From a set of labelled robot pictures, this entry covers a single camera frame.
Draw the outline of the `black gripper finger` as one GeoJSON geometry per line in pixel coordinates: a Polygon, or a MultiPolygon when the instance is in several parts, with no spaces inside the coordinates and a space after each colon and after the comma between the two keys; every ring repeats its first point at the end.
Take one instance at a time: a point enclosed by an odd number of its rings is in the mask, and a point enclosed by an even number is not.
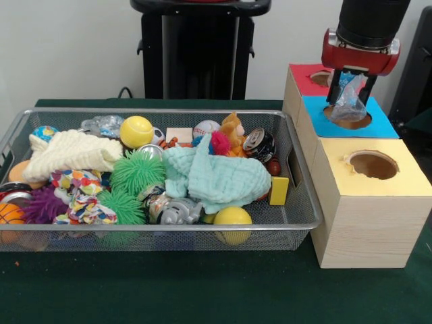
{"type": "Polygon", "coordinates": [[[358,99],[363,105],[366,105],[370,97],[371,91],[376,83],[377,75],[365,74],[364,76],[366,77],[366,83],[360,89],[358,99]]]}
{"type": "Polygon", "coordinates": [[[342,87],[340,86],[340,78],[342,75],[342,70],[334,70],[331,79],[331,84],[329,86],[329,92],[327,95],[327,102],[329,104],[336,104],[340,97],[342,87]]]}

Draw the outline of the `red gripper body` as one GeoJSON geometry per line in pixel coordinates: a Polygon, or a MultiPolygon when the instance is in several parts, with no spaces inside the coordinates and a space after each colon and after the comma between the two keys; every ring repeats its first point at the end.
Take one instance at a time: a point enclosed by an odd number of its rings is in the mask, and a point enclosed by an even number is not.
{"type": "Polygon", "coordinates": [[[396,66],[400,50],[398,38],[384,49],[359,49],[340,40],[334,28],[328,28],[323,39],[321,61],[325,67],[334,70],[386,76],[396,66]]]}

